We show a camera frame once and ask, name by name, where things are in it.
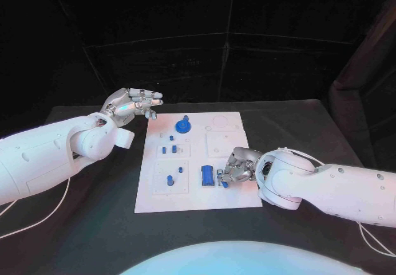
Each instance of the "blue knob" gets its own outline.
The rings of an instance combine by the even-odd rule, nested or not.
[[[189,116],[183,117],[183,120],[180,120],[176,124],[176,131],[179,133],[187,133],[192,130],[192,124],[189,123]]]
[[[173,178],[172,176],[167,176],[167,185],[173,186],[173,184],[175,184]]]

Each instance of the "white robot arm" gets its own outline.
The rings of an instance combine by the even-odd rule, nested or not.
[[[114,145],[130,148],[134,133],[120,128],[162,105],[162,94],[120,89],[98,113],[38,127],[0,140],[0,205],[35,195],[105,158]]]
[[[259,197],[285,209],[298,209],[306,199],[326,214],[396,227],[396,174],[317,160],[316,168],[304,156],[316,160],[287,148],[262,154],[236,147],[221,180],[257,180]]]

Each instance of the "table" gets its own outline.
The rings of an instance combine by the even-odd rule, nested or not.
[[[288,147],[326,163],[362,166],[319,100],[180,103],[154,109],[159,113],[239,111],[255,150]],[[98,110],[100,106],[55,107],[48,122]],[[307,201],[295,211],[264,202],[264,207],[249,209],[136,214],[146,128],[147,120],[137,116],[126,126],[136,133],[130,150],[115,147],[111,155],[72,177],[71,191],[52,218],[3,240],[0,269],[7,274],[120,274],[175,248],[222,240],[290,245],[370,273],[395,272],[396,261],[367,247],[357,224],[324,214]],[[18,202],[2,217],[7,224],[6,228],[0,225],[2,233],[42,219],[64,191],[65,183]],[[395,247],[393,229],[367,228],[386,246]]]

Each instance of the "white casing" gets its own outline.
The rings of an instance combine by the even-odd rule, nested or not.
[[[261,173],[274,162],[267,179]],[[295,210],[306,199],[324,213],[362,223],[396,227],[396,174],[311,162],[285,151],[267,153],[257,166],[259,197]]]
[[[103,127],[98,119],[107,121]],[[114,145],[128,148],[133,137],[105,115],[94,113],[2,139],[0,205],[51,189],[107,157]]]

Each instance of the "white board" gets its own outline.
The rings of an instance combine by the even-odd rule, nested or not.
[[[185,115],[192,130],[179,133],[175,125]],[[176,153],[172,152],[173,145],[177,146]],[[219,186],[216,171],[225,170],[238,146],[248,147],[239,112],[159,114],[157,120],[149,121],[134,212],[261,207],[257,182],[232,183],[228,188]],[[205,165],[213,166],[215,186],[209,187],[202,186]],[[167,185],[169,175],[173,186]]]

